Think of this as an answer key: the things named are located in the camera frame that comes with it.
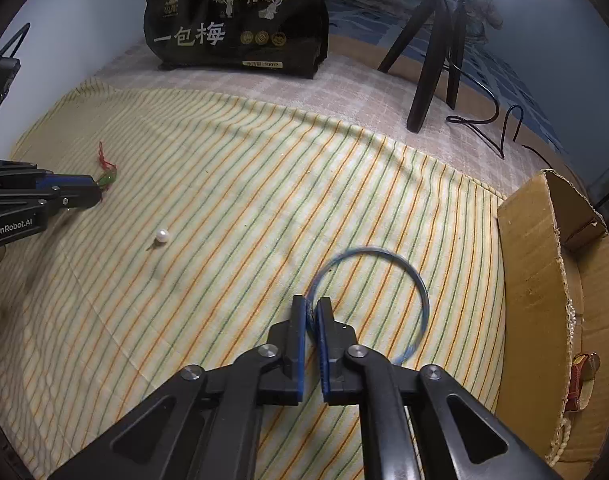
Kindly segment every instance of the red string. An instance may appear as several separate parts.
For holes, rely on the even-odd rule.
[[[104,158],[104,150],[102,149],[102,141],[100,141],[100,146],[98,147],[98,160],[100,161],[100,165],[102,166],[102,169],[105,171],[111,170],[112,168],[114,170],[118,169],[118,167],[115,164],[111,164],[106,158]]]

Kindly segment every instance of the gold logo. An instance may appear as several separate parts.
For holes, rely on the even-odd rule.
[[[271,36],[271,43],[276,46],[283,46],[286,43],[284,32],[276,32]]]
[[[253,32],[251,30],[245,30],[240,35],[240,43],[242,43],[243,45],[248,45],[249,43],[251,43],[251,41],[253,41]]]
[[[175,16],[178,13],[178,1],[177,0],[169,0],[164,4],[164,15],[165,16]]]
[[[259,45],[264,45],[265,43],[267,43],[267,41],[268,32],[266,30],[261,30],[258,34],[256,34],[256,43],[258,43]]]

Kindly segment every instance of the white wall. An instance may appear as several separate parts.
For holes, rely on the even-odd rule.
[[[609,28],[588,0],[494,0],[502,30],[487,48],[542,107],[591,186],[609,166]]]
[[[0,41],[24,23],[22,64],[0,108],[0,158],[63,94],[144,36],[145,0],[29,0]]]

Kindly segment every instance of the net weight label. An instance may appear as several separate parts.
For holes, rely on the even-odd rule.
[[[242,64],[259,68],[282,68],[282,61],[243,61]]]

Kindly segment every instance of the cardboard box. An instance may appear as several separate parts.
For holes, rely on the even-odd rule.
[[[609,234],[584,196],[551,170],[498,209],[507,324],[496,415],[551,458],[571,359],[597,352],[589,405],[568,415],[571,438],[555,469],[584,478],[609,430]]]

